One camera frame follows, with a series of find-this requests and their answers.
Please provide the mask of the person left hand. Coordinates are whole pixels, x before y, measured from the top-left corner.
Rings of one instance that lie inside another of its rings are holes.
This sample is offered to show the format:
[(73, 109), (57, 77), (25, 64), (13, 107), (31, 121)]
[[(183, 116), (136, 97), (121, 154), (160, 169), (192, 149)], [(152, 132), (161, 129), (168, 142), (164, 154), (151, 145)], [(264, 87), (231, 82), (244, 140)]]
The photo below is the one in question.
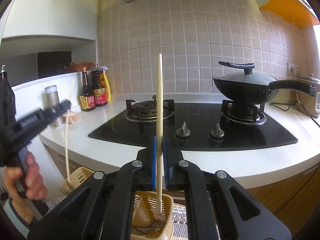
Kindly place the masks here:
[[(47, 188), (43, 183), (43, 177), (40, 175), (39, 165), (35, 160), (34, 155), (28, 152), (25, 162), (28, 166), (25, 174), (26, 197), (29, 200), (43, 200), (47, 194)], [(22, 169), (19, 167), (7, 167), (4, 175), (4, 185), (8, 190), (9, 195), (15, 202), (21, 202), (15, 181), (22, 176)]]

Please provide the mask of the person left forearm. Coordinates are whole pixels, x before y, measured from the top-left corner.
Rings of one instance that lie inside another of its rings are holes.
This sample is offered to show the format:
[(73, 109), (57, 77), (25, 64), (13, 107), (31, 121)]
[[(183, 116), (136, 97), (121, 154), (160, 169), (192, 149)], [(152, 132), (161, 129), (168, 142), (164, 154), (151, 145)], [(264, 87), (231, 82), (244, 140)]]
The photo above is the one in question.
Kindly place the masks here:
[(23, 207), (20, 208), (19, 206), (14, 205), (13, 199), (10, 198), (3, 208), (14, 227), (19, 231), (24, 239), (27, 239), (28, 233), (32, 227), (34, 215), (29, 207), (26, 206), (24, 202), (22, 203)]

